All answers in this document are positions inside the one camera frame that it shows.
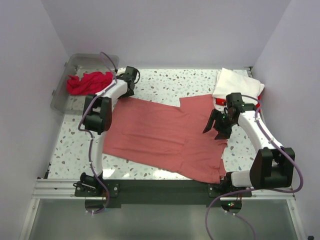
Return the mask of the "salmon pink t shirt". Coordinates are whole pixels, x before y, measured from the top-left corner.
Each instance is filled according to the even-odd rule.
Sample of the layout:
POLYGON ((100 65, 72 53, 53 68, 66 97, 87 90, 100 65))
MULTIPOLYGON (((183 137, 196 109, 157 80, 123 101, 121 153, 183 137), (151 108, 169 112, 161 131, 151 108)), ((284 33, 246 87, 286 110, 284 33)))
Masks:
POLYGON ((226 175, 222 156, 227 142, 216 140, 214 129, 203 132, 214 109, 213 97, 181 97, 179 103, 121 98, 112 112, 103 153, 218 184, 226 175))

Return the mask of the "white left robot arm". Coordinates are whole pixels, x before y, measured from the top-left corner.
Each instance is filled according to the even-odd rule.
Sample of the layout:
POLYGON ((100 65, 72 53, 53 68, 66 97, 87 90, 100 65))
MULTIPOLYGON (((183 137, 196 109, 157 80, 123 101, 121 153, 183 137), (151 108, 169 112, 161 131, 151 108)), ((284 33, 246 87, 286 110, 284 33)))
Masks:
POLYGON ((85 97, 82 118, 78 130, 89 134, 88 170, 80 176, 78 191, 87 191, 99 196, 105 190, 103 184, 103 142, 112 124, 113 106, 118 99, 134 95, 135 85, 141 77, 132 66, 111 74, 111 83, 101 91, 85 97))

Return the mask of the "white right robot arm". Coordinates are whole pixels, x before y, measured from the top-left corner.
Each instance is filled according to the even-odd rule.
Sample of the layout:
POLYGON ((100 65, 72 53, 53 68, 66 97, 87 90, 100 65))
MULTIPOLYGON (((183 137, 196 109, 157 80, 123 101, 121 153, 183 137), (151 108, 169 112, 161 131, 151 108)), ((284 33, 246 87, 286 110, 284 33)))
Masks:
POLYGON ((241 127, 250 139, 256 152, 250 170, 227 172, 220 187, 230 197, 241 189, 288 188, 292 184, 295 152, 290 147, 283 147, 260 118, 260 104, 246 103, 241 93, 226 96, 224 110, 213 109, 204 128, 204 133, 211 129, 217 131, 216 140, 227 140, 233 126, 241 127))

